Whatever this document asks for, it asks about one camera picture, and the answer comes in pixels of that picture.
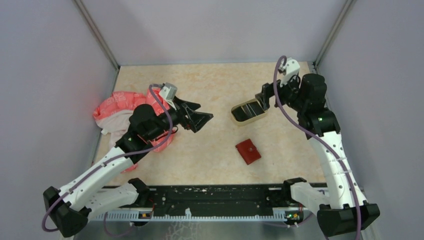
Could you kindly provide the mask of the beige oval tray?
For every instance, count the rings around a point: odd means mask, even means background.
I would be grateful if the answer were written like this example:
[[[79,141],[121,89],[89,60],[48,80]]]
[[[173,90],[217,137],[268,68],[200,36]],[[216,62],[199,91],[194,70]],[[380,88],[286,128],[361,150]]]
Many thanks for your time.
[[[230,114],[233,123],[241,127],[264,118],[267,115],[267,110],[261,106],[256,98],[253,98],[233,106],[230,110]]]

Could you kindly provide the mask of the red card holder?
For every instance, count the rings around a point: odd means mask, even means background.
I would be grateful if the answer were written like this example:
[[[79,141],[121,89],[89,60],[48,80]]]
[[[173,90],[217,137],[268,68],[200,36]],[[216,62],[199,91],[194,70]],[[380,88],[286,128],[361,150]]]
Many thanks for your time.
[[[250,165],[253,162],[262,158],[262,155],[260,154],[257,147],[250,138],[239,142],[235,145],[235,148],[237,149],[238,153],[240,154],[246,165]]]

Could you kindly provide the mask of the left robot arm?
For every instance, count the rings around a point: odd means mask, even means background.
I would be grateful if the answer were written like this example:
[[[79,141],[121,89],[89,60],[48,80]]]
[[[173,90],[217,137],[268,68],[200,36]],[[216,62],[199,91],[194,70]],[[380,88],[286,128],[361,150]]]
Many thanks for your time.
[[[100,192],[100,189],[153,151],[154,140],[161,135],[169,138],[173,127],[180,125],[196,133],[214,117],[211,113],[199,112],[199,103],[178,97],[171,101],[174,107],[166,109],[163,106],[164,112],[159,115],[150,104],[137,106],[129,117],[127,132],[100,161],[62,187],[50,186],[43,192],[44,231],[59,231],[64,238],[69,238],[100,214],[122,206],[135,204],[144,207],[149,203],[149,188],[139,178],[133,178],[114,190]],[[47,218],[56,226],[54,229],[46,227]]]

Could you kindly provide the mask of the aluminium frame rail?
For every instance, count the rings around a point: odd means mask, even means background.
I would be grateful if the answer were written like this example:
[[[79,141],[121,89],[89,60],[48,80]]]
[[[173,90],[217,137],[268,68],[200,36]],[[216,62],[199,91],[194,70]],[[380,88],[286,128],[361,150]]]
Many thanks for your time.
[[[146,213],[133,214],[142,221],[284,221],[287,224],[306,220],[301,203],[291,197],[291,186],[303,183],[300,178],[282,184],[178,185],[148,187],[133,179],[116,188],[102,188],[79,210],[69,200],[61,200],[51,211],[57,224],[75,231],[98,216],[110,219],[114,209],[137,208]]]

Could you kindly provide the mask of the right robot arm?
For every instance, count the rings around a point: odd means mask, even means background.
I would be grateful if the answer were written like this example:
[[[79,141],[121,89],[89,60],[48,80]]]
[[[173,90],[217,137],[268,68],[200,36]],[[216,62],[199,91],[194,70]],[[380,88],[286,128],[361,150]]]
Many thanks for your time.
[[[287,206],[302,204],[316,218],[326,237],[361,232],[380,216],[377,204],[370,203],[358,187],[345,154],[341,128],[336,115],[326,107],[327,84],[322,75],[294,75],[265,83],[255,95],[260,106],[288,106],[297,113],[293,125],[305,133],[307,141],[319,158],[328,194],[314,189],[301,178],[286,181],[281,199]]]

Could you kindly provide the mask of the pink white cloth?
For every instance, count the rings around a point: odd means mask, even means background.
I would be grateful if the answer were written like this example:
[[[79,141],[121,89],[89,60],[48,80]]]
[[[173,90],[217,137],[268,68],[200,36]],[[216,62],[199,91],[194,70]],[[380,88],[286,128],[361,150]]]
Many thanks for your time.
[[[151,106],[158,116],[165,110],[170,112],[172,107],[161,95],[161,90],[154,87],[146,93],[131,91],[114,91],[109,98],[104,100],[93,112],[92,116],[103,135],[110,135],[109,149],[123,137],[130,126],[130,116],[136,107],[147,104]]]

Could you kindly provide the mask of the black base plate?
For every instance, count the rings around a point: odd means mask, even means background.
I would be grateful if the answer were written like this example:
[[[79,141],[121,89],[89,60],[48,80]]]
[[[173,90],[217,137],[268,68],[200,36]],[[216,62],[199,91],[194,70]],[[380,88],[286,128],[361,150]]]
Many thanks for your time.
[[[152,209],[155,217],[263,217],[289,220],[307,216],[305,208],[289,200],[283,184],[156,185],[129,208]]]

